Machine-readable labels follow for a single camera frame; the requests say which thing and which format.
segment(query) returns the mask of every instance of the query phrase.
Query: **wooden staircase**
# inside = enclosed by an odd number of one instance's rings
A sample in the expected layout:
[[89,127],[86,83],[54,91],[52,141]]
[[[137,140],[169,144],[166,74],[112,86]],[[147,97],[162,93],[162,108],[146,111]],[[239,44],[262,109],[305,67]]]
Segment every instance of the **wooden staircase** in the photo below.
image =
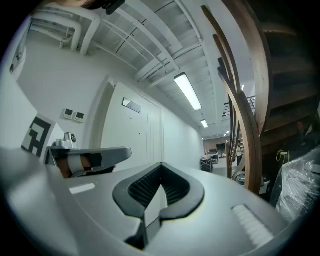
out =
[[[300,132],[306,133],[315,119],[320,95],[319,69],[314,64],[311,50],[303,36],[283,15],[268,5],[268,1],[222,2],[233,15],[246,40],[256,86],[253,117],[253,113],[246,110],[247,107],[241,109],[238,106],[239,102],[243,106],[247,104],[244,93],[239,89],[233,53],[218,22],[202,6],[203,13],[216,31],[213,37],[221,53],[218,71],[229,94],[229,148],[233,150],[229,150],[227,154],[228,177],[230,178],[241,127],[245,148],[245,187],[258,193],[262,172],[257,167],[262,166],[263,155],[277,152],[288,141],[297,138],[297,123],[300,123]],[[243,123],[243,119],[246,122],[254,119],[254,122],[250,121],[248,125]],[[255,153],[247,153],[252,151],[253,146]]]

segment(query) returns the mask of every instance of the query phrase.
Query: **ceiling light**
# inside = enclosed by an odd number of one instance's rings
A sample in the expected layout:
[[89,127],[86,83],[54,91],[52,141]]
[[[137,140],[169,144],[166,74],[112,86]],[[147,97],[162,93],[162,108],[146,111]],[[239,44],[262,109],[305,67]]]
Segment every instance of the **ceiling light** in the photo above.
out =
[[199,99],[195,93],[195,90],[192,87],[186,73],[183,72],[181,74],[178,74],[174,78],[174,81],[179,86],[181,91],[184,93],[184,95],[186,96],[188,101],[191,103],[194,110],[200,110],[202,108],[201,104],[199,102]]
[[201,120],[201,124],[203,125],[204,128],[208,128],[208,124],[207,124],[206,119]]

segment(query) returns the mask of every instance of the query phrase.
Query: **thermostat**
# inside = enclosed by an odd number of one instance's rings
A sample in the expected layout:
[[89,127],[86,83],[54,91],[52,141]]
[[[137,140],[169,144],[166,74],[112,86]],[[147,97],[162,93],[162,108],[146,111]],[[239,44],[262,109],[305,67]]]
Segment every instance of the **thermostat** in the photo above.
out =
[[65,108],[64,110],[63,110],[63,117],[65,118],[65,119],[70,119],[70,120],[72,120],[72,113],[73,113],[74,111],[73,110],[70,110],[70,109],[67,109],[67,108]]
[[84,115],[85,114],[82,114],[80,112],[75,112],[73,120],[76,122],[79,122],[79,123],[83,123],[84,122]]

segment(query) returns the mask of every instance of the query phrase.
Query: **floor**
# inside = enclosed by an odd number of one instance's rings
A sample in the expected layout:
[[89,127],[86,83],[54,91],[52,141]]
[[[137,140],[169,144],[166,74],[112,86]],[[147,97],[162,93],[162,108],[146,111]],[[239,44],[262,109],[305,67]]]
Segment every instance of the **floor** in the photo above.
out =
[[[233,167],[237,166],[237,159],[232,164]],[[227,158],[219,158],[219,163],[213,164],[213,174],[227,177]]]

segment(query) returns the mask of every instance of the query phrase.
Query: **plastic bag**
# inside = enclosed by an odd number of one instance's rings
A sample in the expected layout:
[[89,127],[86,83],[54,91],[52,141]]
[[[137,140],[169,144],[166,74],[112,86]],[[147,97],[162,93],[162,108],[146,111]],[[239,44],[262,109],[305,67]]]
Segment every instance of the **plastic bag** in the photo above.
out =
[[277,176],[274,190],[281,189],[276,210],[290,223],[312,210],[320,195],[320,147],[286,163]]

